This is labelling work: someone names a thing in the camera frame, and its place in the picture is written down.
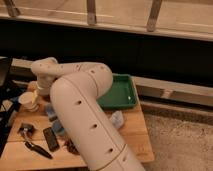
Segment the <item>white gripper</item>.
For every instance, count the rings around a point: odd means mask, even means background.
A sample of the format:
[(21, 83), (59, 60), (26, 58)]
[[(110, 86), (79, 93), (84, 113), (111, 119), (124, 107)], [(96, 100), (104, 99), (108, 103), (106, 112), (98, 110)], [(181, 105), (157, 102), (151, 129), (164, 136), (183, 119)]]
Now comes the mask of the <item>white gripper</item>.
[(52, 78), (49, 76), (38, 76), (36, 85), (39, 95), (48, 96), (52, 85)]

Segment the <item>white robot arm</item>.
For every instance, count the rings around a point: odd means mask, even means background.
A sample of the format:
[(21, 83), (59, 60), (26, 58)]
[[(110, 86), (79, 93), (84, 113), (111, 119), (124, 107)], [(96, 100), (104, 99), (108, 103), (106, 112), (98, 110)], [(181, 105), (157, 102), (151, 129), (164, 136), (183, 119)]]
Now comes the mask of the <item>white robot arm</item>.
[(37, 89), (48, 95), (68, 136), (91, 171), (145, 171), (97, 103), (112, 86), (111, 69), (97, 62), (36, 60)]

